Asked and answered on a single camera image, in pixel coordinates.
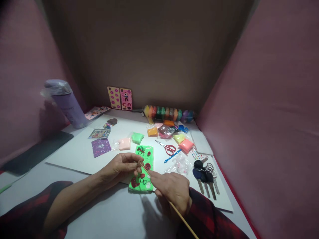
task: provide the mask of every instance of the key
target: key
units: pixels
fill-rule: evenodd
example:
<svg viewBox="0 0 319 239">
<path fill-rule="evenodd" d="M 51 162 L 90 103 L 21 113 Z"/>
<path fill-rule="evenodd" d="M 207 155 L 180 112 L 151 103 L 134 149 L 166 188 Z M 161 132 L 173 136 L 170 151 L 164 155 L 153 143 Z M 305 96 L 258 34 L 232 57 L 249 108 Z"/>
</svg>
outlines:
<svg viewBox="0 0 319 239">
<path fill-rule="evenodd" d="M 204 158 L 203 160 L 196 160 L 194 162 L 194 168 L 203 169 L 204 163 L 208 160 L 208 158 Z"/>
<path fill-rule="evenodd" d="M 207 186 L 207 178 L 206 178 L 206 173 L 205 172 L 201 172 L 201 181 L 204 183 L 205 186 L 205 190 L 207 193 L 208 198 L 210 198 L 210 194 L 209 194 L 209 190 L 208 190 L 208 186 Z"/>
<path fill-rule="evenodd" d="M 217 173 L 216 173 L 215 170 L 214 170 L 212 174 L 213 174 L 213 177 L 214 177 L 214 186 L 215 186 L 215 189 L 216 189 L 217 194 L 219 195 L 219 189 L 218 189 L 217 180 L 216 180 L 216 178 L 217 178 Z"/>
<path fill-rule="evenodd" d="M 194 177 L 197 179 L 197 182 L 198 182 L 198 185 L 199 185 L 199 188 L 200 188 L 200 192 L 202 194 L 204 194 L 204 189 L 203 189 L 203 185 L 202 185 L 202 181 L 200 180 L 201 179 L 201 172 L 197 171 L 196 169 L 193 169 L 193 175 Z"/>
<path fill-rule="evenodd" d="M 212 191 L 213 199 L 216 200 L 216 194 L 215 194 L 215 190 L 214 190 L 214 186 L 213 186 L 214 185 L 214 177 L 213 177 L 212 173 L 209 171 L 206 171 L 206 178 L 207 178 L 210 190 Z"/>
</svg>

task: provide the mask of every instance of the sleeve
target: sleeve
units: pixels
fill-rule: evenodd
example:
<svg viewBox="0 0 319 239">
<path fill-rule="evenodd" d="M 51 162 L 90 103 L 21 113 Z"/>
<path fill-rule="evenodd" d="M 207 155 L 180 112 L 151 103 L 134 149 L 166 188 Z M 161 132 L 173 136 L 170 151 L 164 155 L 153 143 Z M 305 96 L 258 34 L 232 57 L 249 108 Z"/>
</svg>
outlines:
<svg viewBox="0 0 319 239">
<path fill-rule="evenodd" d="M 15 206 L 0 217 L 0 234 L 4 238 L 44 238 L 43 224 L 56 196 L 72 182 L 52 183 L 38 195 Z M 64 238 L 67 222 L 64 222 L 46 238 Z"/>
<path fill-rule="evenodd" d="M 204 238 L 240 238 L 248 239 L 246 234 L 240 230 L 214 204 L 204 195 L 193 188 L 189 188 L 192 198 L 192 206 L 185 220 L 200 239 Z M 184 223 L 181 223 L 177 238 L 194 238 Z"/>
</svg>

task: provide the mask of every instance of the wooden stick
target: wooden stick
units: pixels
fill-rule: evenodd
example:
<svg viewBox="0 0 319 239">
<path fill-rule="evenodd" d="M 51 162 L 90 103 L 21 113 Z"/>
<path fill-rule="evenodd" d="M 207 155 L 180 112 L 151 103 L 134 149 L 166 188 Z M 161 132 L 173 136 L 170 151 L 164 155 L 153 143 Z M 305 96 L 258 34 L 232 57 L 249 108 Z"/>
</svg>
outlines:
<svg viewBox="0 0 319 239">
<path fill-rule="evenodd" d="M 147 174 L 150 176 L 150 178 L 152 177 L 149 172 L 144 168 L 144 170 L 147 172 Z M 193 229 L 189 226 L 189 224 L 185 221 L 185 219 L 183 218 L 183 216 L 179 213 L 179 211 L 177 210 L 177 208 L 174 206 L 174 204 L 170 201 L 168 201 L 170 203 L 170 205 L 172 206 L 172 208 L 175 210 L 175 212 L 177 213 L 177 215 L 179 215 L 179 217 L 182 219 L 183 223 L 187 226 L 187 228 L 190 230 L 190 232 L 193 234 L 193 236 L 196 239 L 199 239 L 198 236 L 195 234 L 195 232 L 193 231 Z"/>
</svg>

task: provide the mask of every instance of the scissors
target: scissors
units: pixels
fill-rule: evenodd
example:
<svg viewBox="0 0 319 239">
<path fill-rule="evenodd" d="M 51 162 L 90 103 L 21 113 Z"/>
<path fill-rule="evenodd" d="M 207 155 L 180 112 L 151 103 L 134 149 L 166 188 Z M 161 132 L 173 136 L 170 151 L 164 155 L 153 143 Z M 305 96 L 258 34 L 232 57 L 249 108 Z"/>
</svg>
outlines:
<svg viewBox="0 0 319 239">
<path fill-rule="evenodd" d="M 165 151 L 169 156 L 172 156 L 175 153 L 176 148 L 173 145 L 165 145 L 165 144 L 158 142 L 157 140 L 156 140 L 156 142 L 165 148 Z"/>
</svg>

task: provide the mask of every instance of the water bottle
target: water bottle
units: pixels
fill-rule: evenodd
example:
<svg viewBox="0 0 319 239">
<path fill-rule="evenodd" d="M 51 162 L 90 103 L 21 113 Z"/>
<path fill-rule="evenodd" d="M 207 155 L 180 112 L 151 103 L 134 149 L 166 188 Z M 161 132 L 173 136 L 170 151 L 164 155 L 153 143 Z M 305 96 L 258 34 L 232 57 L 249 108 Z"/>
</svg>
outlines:
<svg viewBox="0 0 319 239">
<path fill-rule="evenodd" d="M 88 120 L 85 118 L 69 83 L 63 80 L 47 80 L 44 87 L 74 128 L 80 129 L 87 126 Z"/>
</svg>

